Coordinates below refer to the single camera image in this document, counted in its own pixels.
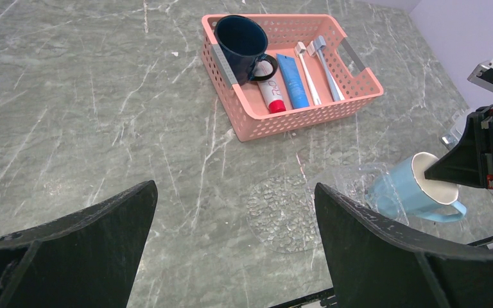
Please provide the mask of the light blue mug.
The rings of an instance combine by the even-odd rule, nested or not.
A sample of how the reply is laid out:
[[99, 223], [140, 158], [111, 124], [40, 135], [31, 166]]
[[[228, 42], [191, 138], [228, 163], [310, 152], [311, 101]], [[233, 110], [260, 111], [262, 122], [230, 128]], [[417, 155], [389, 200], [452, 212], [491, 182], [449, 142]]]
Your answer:
[[458, 201], [458, 186], [428, 180], [424, 176], [424, 172], [437, 161], [438, 157], [428, 152], [419, 152], [403, 160], [374, 180], [365, 194], [366, 202], [391, 219], [401, 214], [436, 223], [463, 219], [467, 207]]

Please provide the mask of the clear textured oval tray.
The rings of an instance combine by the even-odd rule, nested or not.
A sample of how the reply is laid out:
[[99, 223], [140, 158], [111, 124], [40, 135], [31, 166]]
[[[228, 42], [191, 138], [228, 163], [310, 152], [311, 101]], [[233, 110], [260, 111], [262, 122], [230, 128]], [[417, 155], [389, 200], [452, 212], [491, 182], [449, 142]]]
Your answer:
[[381, 180], [384, 197], [398, 200], [388, 177], [391, 166], [382, 162], [336, 166], [311, 179], [302, 175], [272, 177], [257, 184], [247, 201], [247, 221], [255, 237], [279, 253], [312, 250], [321, 244], [315, 213], [315, 187], [329, 186], [346, 197], [378, 211], [371, 186]]

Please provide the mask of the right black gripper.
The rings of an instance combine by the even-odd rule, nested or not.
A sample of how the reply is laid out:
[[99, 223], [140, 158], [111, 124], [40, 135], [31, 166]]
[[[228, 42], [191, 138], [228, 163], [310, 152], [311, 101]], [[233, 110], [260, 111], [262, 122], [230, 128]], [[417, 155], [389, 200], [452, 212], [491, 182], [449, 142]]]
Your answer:
[[[483, 133], [487, 145], [484, 151]], [[481, 158], [486, 167], [484, 171]], [[493, 189], [493, 106], [467, 116], [458, 144], [429, 167], [425, 177], [467, 187]]]

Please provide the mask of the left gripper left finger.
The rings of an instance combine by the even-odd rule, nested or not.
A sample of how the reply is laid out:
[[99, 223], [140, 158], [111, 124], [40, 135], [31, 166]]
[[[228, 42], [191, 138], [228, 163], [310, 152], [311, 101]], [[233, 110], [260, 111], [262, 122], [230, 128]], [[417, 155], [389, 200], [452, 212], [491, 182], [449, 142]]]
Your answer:
[[154, 181], [0, 237], [0, 307], [126, 307], [158, 199]]

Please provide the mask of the clear plastic toothbrush case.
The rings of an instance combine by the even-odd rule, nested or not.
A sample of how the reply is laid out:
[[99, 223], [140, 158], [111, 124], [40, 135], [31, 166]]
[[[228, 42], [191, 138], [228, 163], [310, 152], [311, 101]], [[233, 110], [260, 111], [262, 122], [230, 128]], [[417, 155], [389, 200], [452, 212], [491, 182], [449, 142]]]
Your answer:
[[440, 137], [442, 144], [448, 150], [455, 147], [462, 138], [467, 116], [473, 111], [473, 108], [467, 109], [466, 111], [459, 110], [452, 116], [453, 125]]

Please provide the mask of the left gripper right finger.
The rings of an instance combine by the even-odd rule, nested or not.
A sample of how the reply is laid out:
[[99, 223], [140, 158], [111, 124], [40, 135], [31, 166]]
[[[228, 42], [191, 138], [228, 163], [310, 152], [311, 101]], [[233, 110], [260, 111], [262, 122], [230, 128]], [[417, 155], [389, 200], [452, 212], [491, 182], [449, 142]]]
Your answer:
[[339, 307], [493, 307], [493, 250], [415, 230], [324, 184], [314, 201]]

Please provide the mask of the pink perforated plastic basket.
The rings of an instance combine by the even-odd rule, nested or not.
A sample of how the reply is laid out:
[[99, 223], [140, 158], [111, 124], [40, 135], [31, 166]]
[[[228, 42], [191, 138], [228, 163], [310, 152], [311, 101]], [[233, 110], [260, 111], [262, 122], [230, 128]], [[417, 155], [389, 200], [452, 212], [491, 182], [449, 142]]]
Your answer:
[[347, 41], [338, 21], [327, 14], [249, 14], [268, 36], [267, 54], [293, 57], [299, 72], [303, 72], [294, 47], [298, 41], [308, 45], [322, 35], [326, 42], [323, 50], [325, 61], [345, 99], [333, 101], [322, 64], [317, 56], [304, 55], [309, 73], [321, 105], [309, 102], [309, 107], [294, 109], [286, 91], [281, 73], [276, 74], [286, 111], [269, 113], [259, 87], [248, 82], [239, 85], [214, 35], [214, 27], [221, 14], [202, 17], [205, 32], [202, 61], [214, 85], [230, 123], [241, 142], [266, 137], [297, 128], [334, 121], [354, 115], [384, 93], [383, 87], [372, 70], [365, 67]]

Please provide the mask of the dark blue mug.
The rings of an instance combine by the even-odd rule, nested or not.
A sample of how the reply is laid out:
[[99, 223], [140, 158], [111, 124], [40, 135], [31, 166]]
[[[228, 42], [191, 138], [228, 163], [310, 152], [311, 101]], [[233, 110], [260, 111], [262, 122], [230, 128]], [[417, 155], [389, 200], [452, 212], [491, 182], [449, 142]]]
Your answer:
[[[277, 60], [266, 54], [268, 37], [262, 27], [241, 15], [227, 15], [215, 25], [214, 35], [239, 85], [249, 81], [266, 81], [278, 69]], [[256, 76], [259, 62], [268, 62], [271, 70]]]

